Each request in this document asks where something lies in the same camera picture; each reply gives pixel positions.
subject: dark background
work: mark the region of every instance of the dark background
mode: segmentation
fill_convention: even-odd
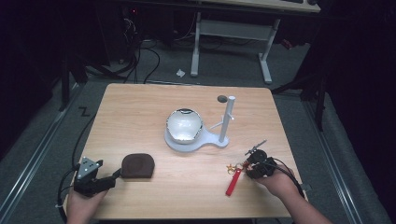
[[[396,202],[396,176],[392,171],[396,162],[392,135],[396,127],[392,111],[396,102],[395,3],[337,0],[319,4],[322,15],[347,17],[351,22],[342,26],[325,23],[317,33],[316,22],[283,20],[276,42],[287,39],[292,45],[314,44],[297,78],[322,73],[322,60],[330,60],[332,66],[325,75],[327,92],[381,203],[396,222],[390,211]],[[99,64],[125,59],[127,52],[121,41],[124,27],[118,7],[8,1],[0,8],[3,158],[30,118],[51,97],[68,49]],[[193,15],[143,8],[138,13],[132,16],[139,17],[138,28],[169,46],[177,37],[174,30],[180,34],[188,31]],[[331,49],[336,50],[329,56]]]

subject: cable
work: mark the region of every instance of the cable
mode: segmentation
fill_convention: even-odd
[[[186,39],[186,38],[190,38],[191,36],[194,36],[194,35],[190,35],[190,33],[191,33],[191,30],[192,30],[192,27],[194,26],[194,22],[195,22],[196,16],[197,16],[197,13],[195,12],[194,16],[192,18],[192,22],[191,22],[191,26],[190,26],[189,31],[183,37],[181,37],[179,39],[175,39],[176,41],[183,40],[183,39]]]
[[[62,177],[61,182],[59,183],[59,188],[58,188],[58,195],[57,195],[57,204],[56,207],[59,210],[59,214],[61,215],[62,220],[64,221],[64,223],[67,222],[67,216],[66,213],[64,211],[64,206],[63,206],[63,200],[62,200],[62,192],[64,192],[66,189],[71,188],[72,186],[68,186],[66,188],[63,189],[64,186],[64,181],[66,180],[66,178],[73,172],[77,171],[79,168],[79,164],[75,164],[74,162],[74,158],[76,156],[76,151],[78,148],[78,144],[79,141],[82,138],[82,135],[85,133],[85,130],[87,130],[88,126],[90,125],[90,123],[93,121],[93,119],[96,117],[96,114],[92,116],[92,118],[88,121],[88,123],[85,125],[85,127],[83,128],[83,130],[81,131],[81,133],[79,134],[78,140],[75,144],[75,147],[73,148],[73,153],[72,153],[72,168],[67,171],[64,176]]]
[[[200,45],[199,46],[200,46],[201,49],[208,49],[208,50],[218,49],[218,48],[220,48],[223,45],[223,38],[219,39],[218,37],[217,38],[209,37],[209,38],[203,38],[202,40],[211,40],[211,43],[209,43],[209,44],[215,43],[217,41],[217,42],[219,42],[219,44],[217,46],[215,46],[214,48],[206,48],[206,47],[204,47],[202,45],[204,43],[201,43],[201,42],[204,42],[204,41],[200,41]]]
[[[147,49],[147,50],[149,50],[149,51],[153,52],[155,55],[157,55],[158,62],[157,62],[157,65],[154,67],[154,69],[153,69],[150,73],[148,73],[148,75],[146,75],[146,78],[145,78],[145,80],[143,81],[143,84],[146,84],[147,80],[149,79],[149,76],[151,76],[151,74],[152,74],[152,73],[158,68],[158,66],[160,65],[160,55],[159,55],[157,52],[155,52],[154,50],[152,50],[152,49]]]
[[[117,71],[110,71],[107,68],[103,67],[101,64],[96,64],[93,62],[89,62],[88,60],[84,59],[81,56],[78,56],[85,64],[90,65],[91,67],[93,67],[94,69],[96,69],[97,71],[99,71],[99,73],[92,71],[91,69],[86,67],[86,71],[90,74],[93,74],[95,76],[107,76],[107,77],[111,77],[111,78],[115,78],[115,79],[125,79],[124,77],[120,76],[120,74],[127,72],[130,69],[134,69],[137,65],[137,61],[136,61],[136,57],[134,55],[134,51],[138,48],[138,45],[141,45],[140,39],[141,39],[141,34],[140,33],[136,33],[136,27],[134,25],[134,23],[129,20],[129,19],[124,19],[125,21],[127,21],[129,23],[130,26],[134,27],[134,35],[132,36],[132,42],[128,43],[127,42],[127,48],[128,48],[128,52],[127,54],[129,55],[130,52],[132,52],[132,56],[131,56],[131,60],[129,61],[129,63],[121,68],[120,70]]]
[[[73,172],[75,172],[77,169],[76,167],[71,168],[69,171],[67,171],[64,176],[62,177],[62,180],[59,184],[59,188],[58,188],[58,198],[57,198],[57,204],[56,207],[58,208],[59,214],[61,215],[62,220],[64,221],[64,223],[67,222],[67,215],[66,212],[64,211],[64,203],[62,201],[62,192],[64,191],[62,189],[63,185],[64,185],[64,181],[66,180],[66,178]]]
[[[275,218],[275,221],[278,223],[278,224],[282,224],[282,222],[279,220],[279,218]]]
[[[294,185],[297,187],[297,190],[298,190],[298,192],[300,193],[300,195],[303,197],[303,198],[305,198],[305,195],[304,195],[304,192],[303,192],[303,189],[301,188],[301,186],[300,186],[300,184],[298,183],[298,181],[297,181],[297,179],[294,177],[294,175],[290,172],[287,172],[287,171],[285,171],[284,169],[282,169],[282,168],[280,168],[280,167],[278,167],[278,166],[276,166],[276,165],[273,165],[273,164],[271,164],[271,163],[268,163],[268,162],[263,162],[265,165],[269,165],[269,166],[272,166],[272,167],[274,167],[274,168],[276,168],[277,170],[279,170],[279,171],[281,171],[283,174],[285,174],[285,175],[287,175],[290,179],[291,179],[291,181],[294,183]]]
[[[224,41],[225,43],[227,43],[227,44],[238,45],[238,46],[245,46],[245,45],[248,45],[248,44],[250,44],[250,43],[251,43],[251,44],[254,44],[254,43],[259,42],[259,40],[249,39],[249,40],[246,40],[244,43],[238,43],[238,42],[236,42],[236,41],[232,41],[232,39],[233,39],[233,38],[224,38],[223,41]]]
[[[273,158],[273,159],[274,159],[274,161],[279,161],[280,163],[282,163],[286,168],[288,168],[289,173],[292,174],[291,169],[289,169],[289,167],[285,164],[285,162],[283,162],[283,161],[281,161],[279,159],[276,159],[276,158]]]
[[[128,37],[128,31],[133,26],[134,27],[133,34],[134,34],[136,32],[136,26],[134,25],[134,22],[129,20],[129,19],[124,18],[123,20],[128,23],[123,35],[125,37],[126,44],[127,44],[128,48],[129,48],[131,46],[131,42],[134,40],[134,36],[131,35],[131,40],[130,40],[130,38]]]
[[[125,84],[127,81],[128,81],[128,79],[129,79],[129,76],[132,74],[132,72],[136,69],[136,66],[137,66],[137,62],[136,62],[136,64],[134,65],[134,67],[131,69],[131,71],[128,73],[128,75],[126,76],[126,78],[123,80],[123,84]]]
[[[138,54],[137,54],[137,62],[139,63],[140,62],[140,55],[141,55],[141,47],[142,47],[142,45],[140,44],[139,45],[139,48],[138,48]],[[136,65],[136,68],[134,69],[134,84],[137,84],[137,65]]]
[[[181,47],[189,47],[195,44],[194,40],[189,40],[190,38],[194,37],[194,35],[188,36],[182,40],[178,40],[177,42],[174,42],[175,45],[181,46]]]
[[[90,121],[88,121],[88,123],[85,125],[84,129],[83,129],[83,130],[81,131],[81,133],[79,134],[78,140],[77,140],[77,142],[76,142],[76,144],[75,144],[75,147],[73,148],[73,154],[72,154],[72,167],[73,167],[73,168],[76,167],[74,159],[75,159],[75,157],[76,157],[76,151],[77,151],[77,147],[78,147],[79,141],[81,140],[82,135],[85,133],[85,130],[88,128],[88,126],[90,125],[90,123],[93,121],[93,119],[94,119],[95,117],[96,117],[96,114],[94,114],[94,115],[92,116],[92,118],[90,119]]]

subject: desk leg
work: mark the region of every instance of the desk leg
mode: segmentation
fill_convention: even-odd
[[[265,46],[264,53],[259,54],[260,65],[262,66],[262,75],[264,76],[264,82],[266,84],[272,83],[271,74],[270,74],[270,71],[268,69],[268,64],[267,64],[267,56],[268,56],[268,53],[270,52],[271,46],[274,42],[274,38],[275,38],[279,23],[280,23],[280,19],[275,20],[274,26],[272,27],[271,32],[268,37],[267,45]]]
[[[195,25],[195,45],[194,52],[192,53],[191,62],[191,76],[198,77],[198,65],[199,65],[199,37],[201,33],[201,12],[197,12],[197,22]]]

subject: red tool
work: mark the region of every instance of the red tool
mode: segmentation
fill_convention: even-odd
[[[233,189],[235,188],[236,185],[236,181],[239,178],[239,175],[241,175],[242,169],[240,168],[236,168],[235,169],[235,174],[233,174],[233,180],[230,183],[230,186],[227,188],[227,191],[225,192],[225,194],[227,196],[231,196],[231,194],[233,193]]]

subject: hand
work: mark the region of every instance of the hand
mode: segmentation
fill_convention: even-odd
[[[277,167],[288,172],[288,168],[284,165],[278,165]],[[274,194],[276,197],[282,199],[283,197],[288,197],[291,194],[299,194],[296,186],[291,181],[291,179],[278,169],[275,169],[271,176],[260,177],[256,179],[260,184],[263,184],[268,190]]]
[[[71,189],[67,197],[67,223],[89,223],[107,192],[105,190],[88,198]]]

